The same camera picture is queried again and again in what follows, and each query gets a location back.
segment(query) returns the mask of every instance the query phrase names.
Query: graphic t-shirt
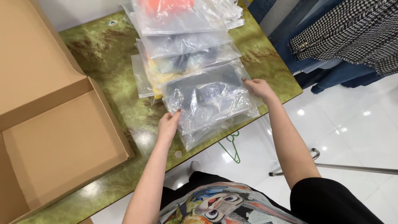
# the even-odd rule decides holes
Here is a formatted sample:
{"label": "graphic t-shirt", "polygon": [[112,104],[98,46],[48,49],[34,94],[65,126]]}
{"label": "graphic t-shirt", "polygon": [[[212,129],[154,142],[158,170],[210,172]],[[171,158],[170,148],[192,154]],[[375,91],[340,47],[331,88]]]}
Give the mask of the graphic t-shirt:
{"label": "graphic t-shirt", "polygon": [[[201,174],[210,175],[198,172],[196,177]],[[189,189],[187,194],[161,208],[158,224],[382,223],[347,188],[329,179],[299,181],[291,192],[292,211],[245,184],[214,182],[193,188],[191,179],[190,186],[181,189]],[[181,191],[169,189],[163,194],[162,201],[170,201]]]}

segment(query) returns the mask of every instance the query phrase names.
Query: houndstooth jacket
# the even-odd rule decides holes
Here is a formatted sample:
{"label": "houndstooth jacket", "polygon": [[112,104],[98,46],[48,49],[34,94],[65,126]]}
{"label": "houndstooth jacket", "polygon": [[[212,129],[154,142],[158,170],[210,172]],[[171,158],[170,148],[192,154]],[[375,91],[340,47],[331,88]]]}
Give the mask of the houndstooth jacket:
{"label": "houndstooth jacket", "polygon": [[296,60],[339,58],[398,73],[398,0],[345,0],[289,41]]}

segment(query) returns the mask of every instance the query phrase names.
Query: open cardboard box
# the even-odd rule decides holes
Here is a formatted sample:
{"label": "open cardboard box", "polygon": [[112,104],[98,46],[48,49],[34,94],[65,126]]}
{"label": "open cardboard box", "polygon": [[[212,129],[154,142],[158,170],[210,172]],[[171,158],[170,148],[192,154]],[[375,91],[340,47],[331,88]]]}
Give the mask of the open cardboard box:
{"label": "open cardboard box", "polygon": [[100,87],[36,0],[2,0],[0,18],[0,224],[7,224],[134,153]]}

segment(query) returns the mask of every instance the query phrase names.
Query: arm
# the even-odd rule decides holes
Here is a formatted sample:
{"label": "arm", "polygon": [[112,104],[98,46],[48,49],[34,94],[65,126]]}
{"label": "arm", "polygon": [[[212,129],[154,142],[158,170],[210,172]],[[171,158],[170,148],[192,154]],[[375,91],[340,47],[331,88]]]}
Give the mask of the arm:
{"label": "arm", "polygon": [[321,177],[300,134],[285,108],[265,80],[244,80],[268,106],[276,154],[290,189],[302,179]]}
{"label": "arm", "polygon": [[123,224],[155,224],[159,219],[167,153],[177,129],[180,110],[159,121],[158,140],[131,197]]}

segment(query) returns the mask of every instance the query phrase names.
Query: marble tabletop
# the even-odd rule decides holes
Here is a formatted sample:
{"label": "marble tabletop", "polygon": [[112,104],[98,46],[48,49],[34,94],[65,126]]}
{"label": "marble tabletop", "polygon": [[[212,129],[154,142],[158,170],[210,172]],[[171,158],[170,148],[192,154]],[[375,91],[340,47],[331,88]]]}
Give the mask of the marble tabletop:
{"label": "marble tabletop", "polygon": [[[282,103],[301,94],[300,86],[243,1],[239,1],[239,5],[244,9],[245,25],[230,30],[229,34],[242,53],[240,60],[250,77],[265,79]],[[109,26],[108,23],[114,20],[117,23]],[[21,221],[21,224],[76,224],[134,191],[156,142],[159,119],[167,112],[162,103],[151,106],[150,98],[138,98],[130,56],[138,54],[134,43],[139,36],[126,21],[124,12],[64,30],[60,35],[85,74],[101,86],[136,157]],[[268,112],[264,104],[258,109],[261,115]],[[236,125],[188,152],[176,135],[168,154],[166,170],[252,121]],[[174,154],[179,150],[182,151],[182,157],[177,158]]]}

